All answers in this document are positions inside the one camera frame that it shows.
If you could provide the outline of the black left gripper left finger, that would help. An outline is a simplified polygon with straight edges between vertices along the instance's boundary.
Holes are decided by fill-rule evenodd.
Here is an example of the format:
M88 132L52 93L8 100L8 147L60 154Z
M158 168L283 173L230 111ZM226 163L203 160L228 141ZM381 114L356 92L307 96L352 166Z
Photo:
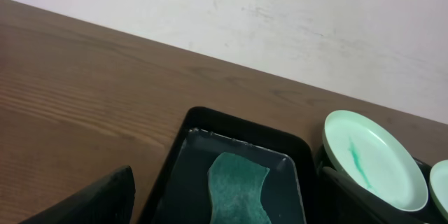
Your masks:
M124 166L21 224L129 224L135 192L132 168Z

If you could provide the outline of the green scouring sponge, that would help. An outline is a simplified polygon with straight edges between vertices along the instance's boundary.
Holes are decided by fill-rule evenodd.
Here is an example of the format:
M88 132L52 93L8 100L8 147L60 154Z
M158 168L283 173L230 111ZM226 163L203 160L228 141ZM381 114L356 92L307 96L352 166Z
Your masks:
M261 192L270 169L234 153L221 153L208 170L210 224L270 224Z

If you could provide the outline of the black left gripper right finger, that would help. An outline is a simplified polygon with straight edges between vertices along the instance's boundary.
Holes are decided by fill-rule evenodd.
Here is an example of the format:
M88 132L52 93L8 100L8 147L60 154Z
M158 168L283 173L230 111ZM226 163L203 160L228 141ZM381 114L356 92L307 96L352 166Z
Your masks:
M321 169L321 218L336 224L422 224L330 167Z

